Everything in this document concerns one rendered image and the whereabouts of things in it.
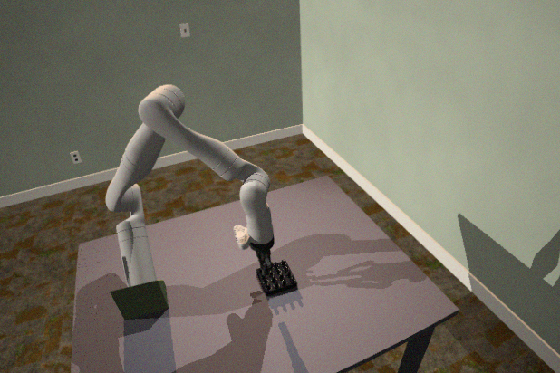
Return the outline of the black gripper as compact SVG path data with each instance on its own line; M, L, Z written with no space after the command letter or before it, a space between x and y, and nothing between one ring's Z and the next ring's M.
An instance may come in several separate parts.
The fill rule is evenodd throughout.
M273 237L273 239L266 244L250 243L250 245L249 245L250 248L253 249L254 251L256 251L256 253L257 253L256 256L259 259L260 270L262 271L263 276L269 275L270 271L273 269L274 264L271 263L271 257L270 257L271 251L270 251L270 249L273 247L274 243L275 243L275 240L274 240L274 237ZM263 270L261 269L261 266L262 266Z

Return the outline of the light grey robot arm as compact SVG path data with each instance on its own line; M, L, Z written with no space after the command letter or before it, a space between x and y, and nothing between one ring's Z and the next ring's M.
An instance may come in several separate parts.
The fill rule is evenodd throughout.
M173 85L158 87L140 103L143 124L126 147L106 193L110 211L130 211L130 218L116 226L128 287L157 280L137 183L153 169L165 139L200 159L226 181L235 177L245 181L240 189L240 201L246 212L247 230L241 225L234 227L241 250L247 249L250 243L266 244L274 237L271 210L266 203L270 187L267 173L240 158L222 142L184 126L178 120L184 108L184 96Z

